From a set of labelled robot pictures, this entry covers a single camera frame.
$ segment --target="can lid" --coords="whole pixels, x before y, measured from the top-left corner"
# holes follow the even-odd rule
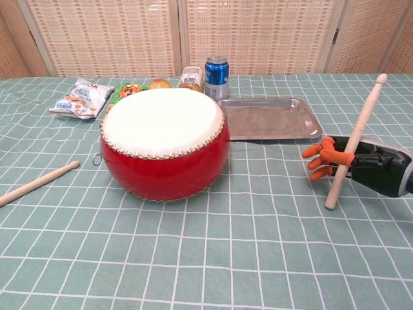
[[[220,65],[222,63],[226,63],[227,59],[224,56],[212,55],[212,56],[208,57],[207,61],[209,63],[214,63],[216,65]]]

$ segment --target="bottle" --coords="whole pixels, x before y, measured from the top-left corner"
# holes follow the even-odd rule
[[[182,71],[181,79],[179,80],[178,88],[189,88],[198,92],[203,91],[203,71],[198,66],[188,66]]]

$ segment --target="blue can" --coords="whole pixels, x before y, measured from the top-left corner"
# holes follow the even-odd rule
[[[205,63],[205,94],[214,100],[228,98],[230,65],[224,56],[210,56]]]

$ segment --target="drum ring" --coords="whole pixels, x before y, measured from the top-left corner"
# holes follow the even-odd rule
[[[100,157],[101,160],[99,163],[96,163],[95,160],[98,156]],[[93,163],[93,166],[99,166],[102,163],[102,154],[101,153],[95,154],[95,156],[93,156],[92,163]]]

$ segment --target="background wall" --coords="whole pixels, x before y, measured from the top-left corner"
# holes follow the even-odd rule
[[[226,56],[231,74],[411,73],[412,7],[412,0],[0,0],[0,79],[178,76],[211,54]]]

